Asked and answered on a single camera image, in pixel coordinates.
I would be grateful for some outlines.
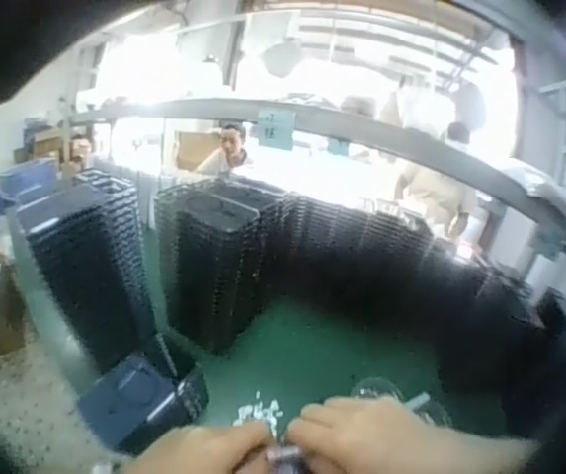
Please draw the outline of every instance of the shelf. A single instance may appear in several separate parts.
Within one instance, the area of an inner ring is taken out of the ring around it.
[[[180,99],[152,106],[113,105],[78,114],[71,122],[73,125],[82,125],[113,122],[124,117],[256,122],[259,111],[263,109],[294,112],[294,128],[298,131],[339,138],[385,151],[456,178],[512,207],[539,226],[559,229],[566,252],[566,205],[558,208],[550,201],[530,197],[516,180],[505,173],[420,131],[404,130],[372,118],[302,104],[209,98]]]

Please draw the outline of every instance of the small metal part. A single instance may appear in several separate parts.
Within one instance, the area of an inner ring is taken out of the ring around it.
[[[405,402],[405,406],[409,410],[416,412],[417,410],[421,410],[428,403],[430,403],[430,400],[432,400],[432,397],[430,397],[430,394],[428,392],[422,392],[419,395],[417,395],[416,397],[413,397],[410,400],[408,400],[407,402]]]
[[[270,463],[276,464],[300,459],[301,451],[297,446],[279,446],[269,448],[265,455]]]

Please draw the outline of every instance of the hanging lamp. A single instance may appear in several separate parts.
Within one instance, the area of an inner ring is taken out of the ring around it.
[[[302,61],[304,53],[299,39],[287,37],[267,48],[260,57],[267,72],[284,79]]]

